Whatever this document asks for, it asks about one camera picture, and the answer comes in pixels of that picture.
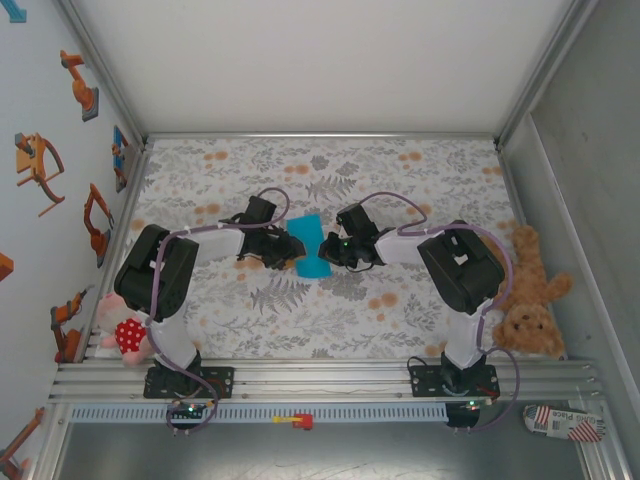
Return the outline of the teal cloth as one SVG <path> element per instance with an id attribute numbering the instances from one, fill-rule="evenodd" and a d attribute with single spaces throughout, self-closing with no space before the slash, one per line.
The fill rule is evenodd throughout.
<path id="1" fill-rule="evenodd" d="M 320 245 L 324 241 L 321 218 L 317 214 L 293 218 L 286 223 L 287 231 L 300 240 L 305 254 L 295 261 L 295 270 L 299 277 L 306 279 L 323 279 L 332 275 L 328 261 L 318 255 Z"/>

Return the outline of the floral print tablecloth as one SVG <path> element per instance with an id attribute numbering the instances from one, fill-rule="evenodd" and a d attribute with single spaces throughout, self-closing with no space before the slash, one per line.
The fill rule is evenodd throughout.
<path id="1" fill-rule="evenodd" d="M 461 219 L 508 242 L 516 225 L 489 140 L 158 139 L 128 237 L 149 224 L 211 224 L 257 193 L 292 218 L 318 216 L 328 232 L 355 202 L 379 228 Z M 404 359 L 439 356 L 450 313 L 420 265 L 304 279 L 225 258 L 196 268 L 185 322 L 205 358 Z"/>

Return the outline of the red and yellow small tool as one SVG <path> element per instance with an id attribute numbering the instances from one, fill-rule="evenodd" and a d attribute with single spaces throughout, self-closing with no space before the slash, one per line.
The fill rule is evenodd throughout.
<path id="1" fill-rule="evenodd" d="M 290 416 L 273 416 L 275 424 L 291 424 L 294 429 L 310 431 L 313 429 L 314 417 L 312 414 L 298 413 Z"/>

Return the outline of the pink plush toy polka dots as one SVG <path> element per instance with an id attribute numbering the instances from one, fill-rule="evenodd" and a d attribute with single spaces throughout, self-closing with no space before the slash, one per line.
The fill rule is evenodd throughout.
<path id="1" fill-rule="evenodd" d="M 108 350 L 118 350 L 125 366 L 136 366 L 153 354 L 142 320 L 115 292 L 110 292 L 99 300 L 96 324 L 106 334 L 101 340 L 101 346 Z"/>

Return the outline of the small circuit board green LED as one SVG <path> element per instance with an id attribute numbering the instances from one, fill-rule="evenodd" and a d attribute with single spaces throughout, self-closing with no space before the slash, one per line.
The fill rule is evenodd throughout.
<path id="1" fill-rule="evenodd" d="M 172 421 L 187 422 L 203 421 L 209 414 L 210 408 L 213 406 L 211 402 L 193 403 L 176 401 L 168 408 L 168 415 Z"/>
<path id="2" fill-rule="evenodd" d="M 448 415 L 471 415 L 477 414 L 483 408 L 491 407 L 493 403 L 492 398 L 462 399 L 461 401 L 447 402 L 446 410 Z"/>

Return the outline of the brown teddy bear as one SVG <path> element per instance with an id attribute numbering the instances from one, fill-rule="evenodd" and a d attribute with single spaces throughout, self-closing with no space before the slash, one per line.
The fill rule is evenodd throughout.
<path id="1" fill-rule="evenodd" d="M 511 241 L 515 259 L 507 280 L 512 285 L 499 306 L 503 319 L 493 329 L 494 342 L 509 351 L 560 359 L 565 344 L 549 306 L 569 294 L 573 278 L 565 272 L 547 276 L 533 227 L 515 228 Z"/>

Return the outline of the stars and stripes printed pouch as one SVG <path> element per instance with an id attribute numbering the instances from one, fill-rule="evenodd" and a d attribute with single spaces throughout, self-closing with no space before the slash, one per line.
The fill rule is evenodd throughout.
<path id="1" fill-rule="evenodd" d="M 598 443 L 606 435 L 604 420 L 596 414 L 546 404 L 526 405 L 525 427 L 533 434 L 581 443 Z"/>

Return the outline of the aluminium frame crossbar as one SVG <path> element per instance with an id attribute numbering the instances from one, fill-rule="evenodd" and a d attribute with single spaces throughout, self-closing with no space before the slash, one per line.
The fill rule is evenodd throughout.
<path id="1" fill-rule="evenodd" d="M 156 140 L 214 140 L 214 139 L 408 139 L 408 140 L 493 140 L 487 132 L 155 132 L 147 135 L 147 141 Z"/>

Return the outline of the aluminium mounting rail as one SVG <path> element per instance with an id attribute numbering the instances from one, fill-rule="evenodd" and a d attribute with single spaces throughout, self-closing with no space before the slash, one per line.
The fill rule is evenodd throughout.
<path id="1" fill-rule="evenodd" d="M 592 400 L 605 397 L 595 366 L 588 361 L 520 359 L 515 370 L 504 357 L 490 357 L 502 401 Z M 405 360 L 206 359 L 207 367 L 235 370 L 232 403 L 410 402 Z M 127 368 L 115 359 L 64 364 L 55 374 L 51 403 L 142 403 L 149 365 Z"/>

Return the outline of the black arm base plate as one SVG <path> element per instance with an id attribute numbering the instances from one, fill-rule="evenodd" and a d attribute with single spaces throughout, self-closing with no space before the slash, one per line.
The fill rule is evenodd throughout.
<path id="1" fill-rule="evenodd" d="M 219 398 L 227 399 L 232 396 L 234 374 L 235 370 L 232 367 L 201 367 L 200 378 L 210 385 L 210 387 L 204 387 L 201 382 L 163 365 L 152 366 L 145 376 L 143 397 L 145 399 L 212 398 L 210 389 L 213 389 Z"/>
<path id="2" fill-rule="evenodd" d="M 493 365 L 458 370 L 452 366 L 414 365 L 409 367 L 414 397 L 497 398 L 500 386 Z"/>

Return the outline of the blue and orange wall sticker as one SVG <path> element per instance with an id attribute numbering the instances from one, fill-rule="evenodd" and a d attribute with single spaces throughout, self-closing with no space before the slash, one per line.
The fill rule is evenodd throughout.
<path id="1" fill-rule="evenodd" d="M 117 193 L 120 193 L 127 186 L 128 179 L 125 172 L 126 167 L 126 151 L 129 146 L 129 142 L 120 130 L 115 125 L 113 127 L 113 141 L 111 145 L 112 165 L 115 174 L 115 189 Z"/>

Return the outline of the aluminium frame post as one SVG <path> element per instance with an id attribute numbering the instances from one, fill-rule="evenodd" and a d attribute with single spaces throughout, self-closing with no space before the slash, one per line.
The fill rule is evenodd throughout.
<path id="1" fill-rule="evenodd" d="M 115 72 L 107 60 L 106 50 L 90 25 L 89 19 L 76 4 L 76 0 L 51 1 L 67 30 L 77 43 L 81 55 L 88 61 L 94 77 L 106 91 L 114 109 L 124 121 L 133 139 L 143 149 L 148 134 L 134 112 L 123 88 L 119 85 Z"/>
<path id="2" fill-rule="evenodd" d="M 534 108 L 600 0 L 571 0 L 503 126 L 494 136 L 500 151 Z"/>

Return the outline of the orange gripper claw wall sticker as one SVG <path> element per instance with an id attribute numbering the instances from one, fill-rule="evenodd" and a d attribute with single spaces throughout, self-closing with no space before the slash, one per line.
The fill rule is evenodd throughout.
<path id="1" fill-rule="evenodd" d="M 32 135 L 17 133 L 14 136 L 14 143 L 17 149 L 16 172 L 28 173 L 25 178 L 17 182 L 17 186 L 21 187 L 26 183 L 34 182 L 50 201 L 50 204 L 38 213 L 38 217 L 41 218 L 65 200 L 64 196 L 56 195 L 49 186 L 51 180 L 65 172 L 63 161 L 54 145 L 39 133 Z M 46 171 L 46 155 L 51 156 L 56 165 L 56 171 L 52 174 Z"/>

